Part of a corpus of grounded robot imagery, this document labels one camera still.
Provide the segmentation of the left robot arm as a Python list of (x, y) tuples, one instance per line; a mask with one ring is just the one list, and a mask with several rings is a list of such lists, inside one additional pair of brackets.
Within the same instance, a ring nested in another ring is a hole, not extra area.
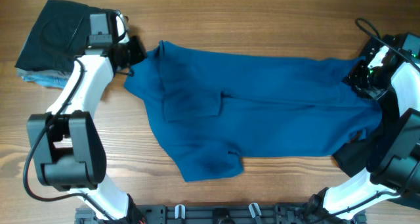
[(48, 110), (29, 117), (23, 186), (28, 196), (42, 202), (78, 197), (99, 223), (145, 223), (131, 196), (106, 174), (106, 153), (93, 117), (114, 76), (147, 54), (138, 36), (129, 36), (127, 18), (119, 11), (88, 19), (89, 34), (75, 55), (50, 46), (43, 34), (38, 37), (44, 51), (70, 60), (73, 72)]

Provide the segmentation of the blue polo shirt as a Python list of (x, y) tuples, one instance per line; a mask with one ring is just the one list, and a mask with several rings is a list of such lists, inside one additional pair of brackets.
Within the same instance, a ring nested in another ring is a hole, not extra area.
[(244, 157), (329, 156), (382, 120), (344, 84), (355, 60), (232, 55), (162, 41), (128, 92), (187, 182), (243, 171)]

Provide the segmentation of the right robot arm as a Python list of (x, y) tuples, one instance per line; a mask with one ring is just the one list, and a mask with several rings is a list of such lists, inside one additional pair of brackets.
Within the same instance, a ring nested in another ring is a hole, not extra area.
[(373, 35), (360, 55), (343, 83), (379, 104), (379, 127), (334, 154), (348, 181), (299, 208), (277, 206), (278, 215), (302, 223), (365, 223), (364, 210), (384, 200), (419, 208), (419, 36)]

